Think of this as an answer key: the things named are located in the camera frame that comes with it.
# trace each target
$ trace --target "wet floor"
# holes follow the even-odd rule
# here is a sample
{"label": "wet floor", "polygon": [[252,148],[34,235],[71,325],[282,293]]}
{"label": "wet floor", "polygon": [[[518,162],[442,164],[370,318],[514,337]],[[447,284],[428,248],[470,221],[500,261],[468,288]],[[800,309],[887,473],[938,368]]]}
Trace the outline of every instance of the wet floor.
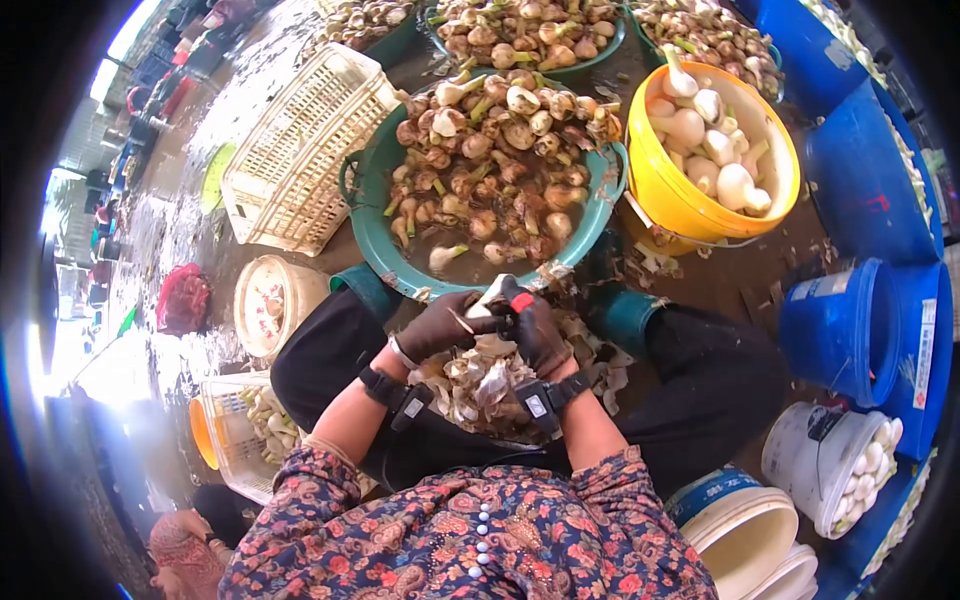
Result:
{"label": "wet floor", "polygon": [[[143,179],[122,209],[118,239],[124,250],[111,283],[108,330],[115,330],[135,304],[143,308],[144,340],[125,351],[142,365],[149,393],[125,408],[125,419],[157,497],[169,498],[178,507],[187,505],[198,483],[219,478],[204,464],[190,435],[187,406],[197,384],[206,376],[265,367],[243,350],[233,326],[233,291],[240,270],[266,253],[285,254],[288,260],[331,274],[363,260],[349,223],[320,256],[309,258],[239,245],[224,210],[205,216],[200,210],[206,163],[225,142],[242,141],[269,99],[294,78],[297,54],[316,22],[308,0],[286,0],[264,15],[213,76],[184,97],[170,119],[173,131],[160,136]],[[415,91],[439,79],[430,72],[437,66],[432,51],[426,35],[419,36],[405,60],[388,71],[392,84]],[[625,118],[636,87],[648,73],[644,57],[639,41],[627,35],[613,57],[585,81],[570,86],[594,96],[596,86],[606,87],[623,100]],[[767,301],[769,286],[817,253],[813,246],[822,248],[823,237],[812,203],[799,202],[782,230],[745,249],[715,251],[708,259],[696,253],[683,256],[684,278],[657,277],[650,291],[769,325],[775,314]],[[156,333],[160,282],[175,266],[191,261],[210,284],[208,327],[182,338]],[[408,318],[415,313],[414,306],[404,310]],[[642,381],[650,380],[639,369],[622,395],[639,396]]]}

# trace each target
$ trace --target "black glove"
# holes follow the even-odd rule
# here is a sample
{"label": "black glove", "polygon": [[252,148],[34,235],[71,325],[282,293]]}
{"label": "black glove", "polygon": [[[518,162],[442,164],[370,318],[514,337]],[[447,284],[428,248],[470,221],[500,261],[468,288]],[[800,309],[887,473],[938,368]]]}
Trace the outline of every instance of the black glove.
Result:
{"label": "black glove", "polygon": [[553,322],[550,305],[517,285],[512,276],[503,279],[502,289],[510,303],[509,310],[516,314],[516,325],[504,337],[516,342],[520,356],[538,377],[546,377],[571,356],[570,348]]}
{"label": "black glove", "polygon": [[[396,343],[415,363],[421,363],[454,346],[473,348],[476,344],[474,335],[494,333],[506,325],[506,317],[464,317],[467,308],[479,298],[480,292],[473,290],[440,296],[396,335]],[[473,333],[467,331],[460,321],[467,324]]]}

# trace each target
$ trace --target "yellow bucket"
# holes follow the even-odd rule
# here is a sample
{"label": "yellow bucket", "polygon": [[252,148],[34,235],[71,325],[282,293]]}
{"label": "yellow bucket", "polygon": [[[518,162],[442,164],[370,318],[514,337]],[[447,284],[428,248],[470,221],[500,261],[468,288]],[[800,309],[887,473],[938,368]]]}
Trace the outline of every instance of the yellow bucket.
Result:
{"label": "yellow bucket", "polygon": [[[714,244],[724,238],[751,238],[770,231],[793,208],[800,190],[800,162],[790,134],[756,90],[707,64],[685,62],[684,70],[698,80],[706,77],[713,81],[711,87],[733,107],[737,123],[751,143],[763,138],[769,142],[770,151],[757,162],[757,170],[764,175],[759,187],[770,194],[773,204],[766,216],[758,218],[727,210],[697,189],[673,164],[647,118],[647,103],[667,98],[662,82],[668,67],[658,68],[636,90],[630,104],[626,134],[633,198],[624,195],[618,212],[637,241],[674,255],[695,250],[699,246],[696,241]],[[665,233],[654,235],[641,212]]]}

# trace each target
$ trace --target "concrete floor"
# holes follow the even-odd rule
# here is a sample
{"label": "concrete floor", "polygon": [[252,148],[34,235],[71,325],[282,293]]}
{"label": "concrete floor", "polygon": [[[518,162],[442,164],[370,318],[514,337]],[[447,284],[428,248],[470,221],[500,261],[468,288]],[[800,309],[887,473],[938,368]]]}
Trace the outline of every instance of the concrete floor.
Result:
{"label": "concrete floor", "polygon": [[[109,314],[117,318],[136,301],[147,309],[150,333],[145,366],[152,378],[153,397],[137,402],[130,410],[134,433],[143,436],[150,477],[177,505],[185,505],[196,484],[218,478],[200,459],[189,433],[186,409],[197,383],[204,376],[245,370],[250,364],[265,367],[251,362],[237,340],[232,316],[235,281],[253,258],[284,254],[265,246],[237,244],[223,210],[201,214],[204,167],[222,143],[242,140],[268,98],[293,78],[296,54],[311,29],[311,11],[306,0],[287,0],[274,7],[213,77],[188,93],[171,119],[175,130],[161,135],[122,224],[124,260],[114,275]],[[388,71],[394,86],[415,91],[438,79],[429,74],[431,55],[431,42],[419,36],[404,60]],[[642,57],[643,48],[628,32],[610,60],[591,71],[586,80],[570,86],[592,95],[597,93],[596,85],[606,86],[623,99],[621,118],[625,119],[630,99],[648,73]],[[618,74],[627,76],[626,81]],[[780,228],[753,245],[716,249],[706,259],[695,252],[681,256],[683,278],[653,277],[647,291],[739,321],[752,321],[776,335],[777,309],[771,286],[797,265],[811,259],[818,262],[816,256],[824,250],[825,237],[812,202],[800,200]],[[286,253],[285,257],[329,274],[363,260],[349,222],[319,256]],[[182,339],[156,334],[149,324],[156,322],[152,309],[159,284],[173,266],[188,261],[197,262],[210,280],[209,327]],[[825,265],[834,270],[836,261]],[[391,326],[401,326],[419,310],[414,302],[406,301]],[[645,388],[656,384],[649,366],[643,363],[632,367],[630,376],[630,386],[618,394],[622,406],[629,406],[642,397]],[[812,399],[821,392],[794,382],[785,405]],[[739,467],[757,477],[762,443],[763,438],[758,438],[736,460]]]}

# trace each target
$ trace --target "wristwatch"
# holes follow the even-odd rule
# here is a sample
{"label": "wristwatch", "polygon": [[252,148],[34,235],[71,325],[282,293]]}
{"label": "wristwatch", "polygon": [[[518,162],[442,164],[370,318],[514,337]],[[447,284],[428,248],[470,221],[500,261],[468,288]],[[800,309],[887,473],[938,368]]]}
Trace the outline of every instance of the wristwatch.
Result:
{"label": "wristwatch", "polygon": [[358,375],[367,388],[367,396],[387,407],[394,415],[390,423],[394,431],[403,431],[417,417],[420,410],[433,401],[433,392],[424,383],[403,385],[383,371],[365,367]]}
{"label": "wristwatch", "polygon": [[560,414],[566,404],[589,389],[587,373],[577,371],[557,383],[531,379],[518,385],[514,393],[537,427],[552,435],[560,429]]}

